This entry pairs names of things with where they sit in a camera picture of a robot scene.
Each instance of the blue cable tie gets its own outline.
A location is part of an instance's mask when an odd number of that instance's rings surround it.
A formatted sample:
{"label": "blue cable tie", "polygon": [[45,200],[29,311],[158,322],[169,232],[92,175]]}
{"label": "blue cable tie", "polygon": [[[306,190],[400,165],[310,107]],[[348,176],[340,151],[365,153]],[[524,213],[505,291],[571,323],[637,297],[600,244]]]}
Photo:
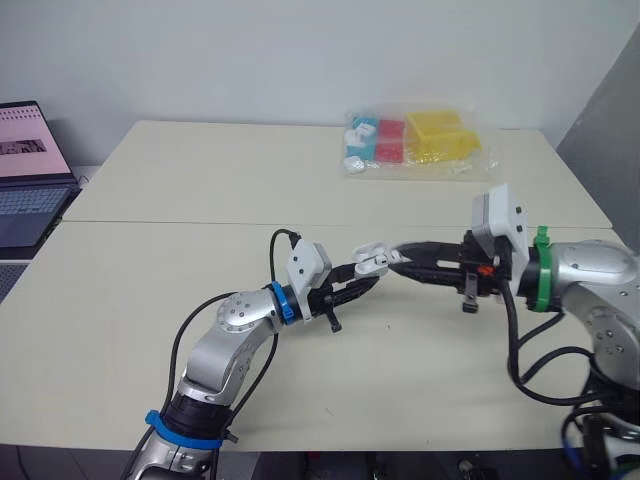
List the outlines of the blue cable tie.
{"label": "blue cable tie", "polygon": [[222,446],[222,440],[218,438],[190,438],[172,432],[164,423],[162,423],[162,418],[160,418],[160,413],[158,413],[157,410],[149,410],[144,421],[147,425],[151,425],[155,428],[158,435],[164,438],[167,442],[174,443],[180,447],[195,448],[198,450],[217,450]]}
{"label": "blue cable tie", "polygon": [[271,286],[273,287],[273,293],[276,294],[276,298],[278,299],[278,303],[280,304],[282,316],[284,317],[284,323],[286,323],[287,325],[291,325],[293,323],[295,314],[293,313],[293,308],[291,308],[291,305],[289,305],[289,302],[287,301],[287,296],[284,294],[282,286],[278,282],[271,282]]}

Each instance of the table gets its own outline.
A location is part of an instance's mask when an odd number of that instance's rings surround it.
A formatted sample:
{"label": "table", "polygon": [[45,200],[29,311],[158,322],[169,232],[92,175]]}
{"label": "table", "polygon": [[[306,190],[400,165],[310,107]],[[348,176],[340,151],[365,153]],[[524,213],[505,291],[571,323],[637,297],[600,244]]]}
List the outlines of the table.
{"label": "table", "polygon": [[[299,229],[322,243],[336,265],[372,240],[460,241],[463,234],[385,225]],[[0,443],[132,448],[146,411],[163,399],[178,325],[208,297],[267,283],[272,230],[63,222],[0,306]],[[552,228],[550,235],[617,241],[608,229]],[[282,243],[279,265],[286,258]],[[453,289],[389,273],[366,297],[337,309],[339,334],[322,318],[286,328],[270,371],[234,423],[240,443],[225,448],[558,447],[567,410],[524,397],[507,378],[503,306],[485,299],[477,315],[465,315],[460,302]],[[522,332],[548,318],[518,304]],[[211,309],[194,321],[178,371],[214,315]],[[571,317],[528,344],[522,363],[567,344],[589,345]],[[266,347],[256,355],[253,375]],[[558,359],[532,386],[575,394],[586,372],[581,357]]]}
{"label": "table", "polygon": [[[491,185],[345,178],[340,127],[138,122],[68,221],[466,228]],[[535,130],[494,134],[530,226],[611,223]]]}

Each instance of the black cable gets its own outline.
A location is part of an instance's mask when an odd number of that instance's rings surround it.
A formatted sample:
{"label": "black cable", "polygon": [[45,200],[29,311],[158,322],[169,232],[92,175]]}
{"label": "black cable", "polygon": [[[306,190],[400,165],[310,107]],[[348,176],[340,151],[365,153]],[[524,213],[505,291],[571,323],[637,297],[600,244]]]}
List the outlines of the black cable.
{"label": "black cable", "polygon": [[[549,405],[558,405],[558,406],[572,406],[576,404],[589,403],[595,400],[602,400],[603,398],[606,398],[609,396],[606,393],[599,393],[599,394],[594,393],[594,394],[580,395],[577,397],[555,398],[555,397],[548,397],[546,395],[541,395],[537,392],[534,392],[528,389],[524,385],[524,382],[520,377],[520,367],[519,367],[520,340],[518,339],[518,312],[516,310],[516,305],[513,300],[511,289],[509,288],[509,282],[507,280],[501,280],[499,282],[499,290],[500,290],[500,293],[502,293],[505,308],[507,310],[507,336],[508,336],[508,350],[509,350],[509,356],[507,357],[507,370],[509,372],[509,377],[513,381],[513,384],[516,386],[516,388],[518,388],[518,390],[520,390],[522,393],[524,393],[528,397],[533,398],[534,400],[537,400],[538,402],[546,403]],[[552,358],[548,359],[547,362],[552,360],[553,358],[555,358],[555,356],[552,356]],[[533,371],[530,377],[535,375],[535,373],[537,373],[537,370]]]}
{"label": "black cable", "polygon": [[549,363],[554,358],[558,358],[561,355],[567,355],[569,353],[577,353],[579,355],[584,355],[587,358],[591,358],[591,352],[581,347],[558,348],[557,350],[553,350],[552,352],[549,352],[546,355],[543,355],[538,360],[536,360],[536,362],[531,367],[529,367],[529,370],[527,370],[522,375],[522,377],[520,377],[522,384],[524,385],[529,380],[531,380],[534,377],[534,375],[540,371],[542,367],[544,367],[547,363]]}
{"label": "black cable", "polygon": [[[274,262],[274,258],[273,257],[274,257],[274,250],[275,250],[275,246],[276,246],[276,240],[278,239],[279,235],[288,235],[289,236],[289,241],[291,243],[291,248],[295,248],[296,243],[301,238],[300,234],[294,232],[293,230],[289,230],[289,229],[286,229],[286,228],[279,228],[278,230],[273,232],[273,234],[271,235],[271,240],[269,241],[269,275],[270,275],[270,278],[271,278],[272,282],[276,281],[276,269],[275,269],[275,262]],[[277,349],[278,349],[278,334],[275,333],[273,335],[273,341],[271,343],[271,350],[269,351],[269,355],[267,356],[267,360],[264,362],[264,365],[262,366],[262,369],[258,373],[258,376],[253,381],[253,383],[251,384],[249,389],[242,396],[240,401],[236,404],[235,408],[231,411],[231,415],[229,415],[229,418],[227,419],[227,421],[225,422],[225,424],[224,424],[224,426],[222,428],[223,434],[226,434],[226,431],[229,428],[229,426],[231,425],[231,423],[233,422],[233,420],[236,418],[238,413],[240,413],[240,410],[242,410],[242,408],[245,406],[245,404],[247,403],[249,398],[251,398],[251,395],[253,395],[253,392],[255,391],[255,389],[258,388],[258,385],[260,384],[260,382],[262,381],[263,377],[267,373],[267,370],[269,369],[269,366],[271,365],[271,362],[273,361],[273,358],[276,355],[276,350]],[[210,472],[210,475],[209,475],[210,480],[216,480],[219,458],[220,458],[219,450],[213,450],[211,452],[211,472]]]}
{"label": "black cable", "polygon": [[273,235],[271,235],[271,241],[269,242],[269,273],[271,275],[271,281],[276,281],[276,269],[273,264],[273,254],[276,246],[276,240],[278,235],[288,235],[289,241],[291,242],[291,248],[295,247],[295,244],[298,240],[300,240],[300,234],[294,232],[293,230],[289,230],[287,228],[279,228]]}
{"label": "black cable", "polygon": [[[173,340],[173,346],[171,348],[171,359],[169,361],[169,381],[167,382],[167,394],[162,404],[162,410],[160,411],[161,418],[166,413],[167,408],[169,408],[169,405],[171,404],[171,399],[173,398],[173,390],[175,388],[175,382],[176,382],[176,363],[178,360],[178,349],[180,348],[180,341],[182,340],[182,335],[184,334],[185,330],[187,329],[191,321],[202,310],[207,308],[209,305],[212,305],[224,298],[230,297],[231,295],[233,295],[233,293],[234,292],[223,293],[222,295],[218,295],[216,297],[210,298],[209,300],[201,303],[193,312],[191,312],[191,314],[184,320],[184,322],[182,322],[182,325],[180,325],[180,328],[176,333],[175,339]],[[126,480],[129,477],[133,464],[138,458],[138,455],[140,455],[140,451],[142,450],[142,447],[147,442],[152,432],[153,432],[153,427],[147,428],[147,431],[144,432],[144,435],[138,442],[138,445],[136,445],[136,448],[131,452],[131,455],[129,455],[129,460],[127,460],[127,465],[122,471],[120,480]]]}
{"label": "black cable", "polygon": [[233,422],[233,419],[236,418],[238,413],[240,413],[240,410],[242,410],[242,407],[244,407],[245,403],[247,403],[247,400],[249,400],[249,397],[251,397],[254,390],[257,388],[258,384],[262,381],[262,378],[264,377],[264,375],[267,373],[267,370],[269,369],[269,365],[271,365],[271,362],[273,361],[273,357],[275,357],[276,355],[277,348],[278,348],[278,334],[276,333],[273,335],[273,341],[271,342],[271,350],[269,351],[269,356],[267,357],[267,360],[264,362],[264,365],[262,366],[262,369],[260,370],[260,373],[258,373],[258,376],[256,377],[256,379],[253,381],[253,383],[251,384],[247,392],[242,396],[242,398],[240,399],[236,407],[231,412],[229,419],[225,423],[225,429],[229,425],[231,425],[231,422]]}
{"label": "black cable", "polygon": [[18,456],[18,467],[20,467],[20,473],[25,478],[25,480],[31,480],[31,477],[27,473],[27,469],[24,468],[24,463],[22,461],[22,452],[20,451],[20,445],[16,445],[16,454]]}
{"label": "black cable", "polygon": [[590,415],[594,413],[607,413],[610,410],[607,407],[598,406],[598,407],[584,407],[584,408],[576,408],[569,415],[566,416],[564,421],[562,422],[562,427],[560,428],[560,439],[562,440],[562,446],[564,448],[565,455],[569,459],[571,466],[580,474],[582,478],[589,477],[588,471],[586,470],[580,455],[575,452],[575,450],[569,444],[569,440],[567,439],[567,432],[569,431],[569,425],[571,422],[576,423],[576,419],[581,415]]}
{"label": "black cable", "polygon": [[542,332],[549,330],[554,325],[557,325],[558,323],[560,323],[560,320],[562,320],[563,318],[564,318],[564,312],[560,312],[556,314],[551,320],[547,320],[542,325],[538,325],[536,328],[532,329],[530,332],[527,332],[527,334],[523,335],[522,338],[518,341],[519,348],[522,348],[522,346],[525,343],[527,343],[529,340],[531,340],[533,337],[537,337]]}
{"label": "black cable", "polygon": [[209,480],[216,480],[218,477],[218,460],[220,459],[220,450],[211,450],[211,470],[209,471]]}
{"label": "black cable", "polygon": [[138,455],[140,455],[140,452],[142,451],[142,447],[144,447],[144,444],[147,443],[147,440],[149,440],[149,437],[151,436],[152,433],[153,433],[153,427],[149,427],[142,434],[142,437],[140,437],[140,440],[138,440],[138,444],[136,445],[136,448],[134,448],[133,451],[131,452],[131,455],[129,455],[129,458],[127,459],[127,464],[122,469],[122,475],[120,475],[120,480],[127,480],[127,478],[129,478],[129,474],[131,473],[133,464],[137,460]]}
{"label": "black cable", "polygon": [[175,388],[176,382],[176,362],[178,360],[178,349],[180,348],[180,341],[182,340],[182,335],[184,331],[187,329],[191,321],[196,318],[196,316],[209,305],[212,305],[220,300],[223,300],[227,297],[230,297],[235,292],[227,292],[222,295],[218,295],[216,297],[210,298],[206,302],[201,303],[191,315],[189,315],[180,328],[178,329],[178,333],[176,333],[176,338],[173,340],[173,347],[171,347],[171,360],[169,361],[169,382],[167,384],[167,394],[164,397],[164,402],[162,404],[162,410],[160,410],[160,418],[164,417],[164,414],[167,412],[167,408],[171,404],[171,399],[173,398],[173,390]]}

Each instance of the laptop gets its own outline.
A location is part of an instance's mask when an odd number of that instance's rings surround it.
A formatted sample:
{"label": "laptop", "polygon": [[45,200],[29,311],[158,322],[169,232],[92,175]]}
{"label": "laptop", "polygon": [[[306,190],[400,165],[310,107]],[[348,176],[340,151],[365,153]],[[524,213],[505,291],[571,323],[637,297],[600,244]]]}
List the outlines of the laptop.
{"label": "laptop", "polygon": [[77,191],[37,102],[0,104],[0,248],[37,245]]}

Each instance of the floor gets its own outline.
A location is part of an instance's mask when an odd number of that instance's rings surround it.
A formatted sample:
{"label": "floor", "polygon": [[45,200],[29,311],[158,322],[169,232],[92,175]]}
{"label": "floor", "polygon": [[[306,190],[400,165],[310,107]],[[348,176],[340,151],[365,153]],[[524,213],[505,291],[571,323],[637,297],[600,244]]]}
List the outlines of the floor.
{"label": "floor", "polygon": [[[20,447],[30,480],[113,480],[128,452]],[[512,452],[222,453],[219,480],[463,480],[462,460],[483,467],[485,480],[571,479],[559,450]],[[27,480],[17,450],[0,445],[0,478]]]}

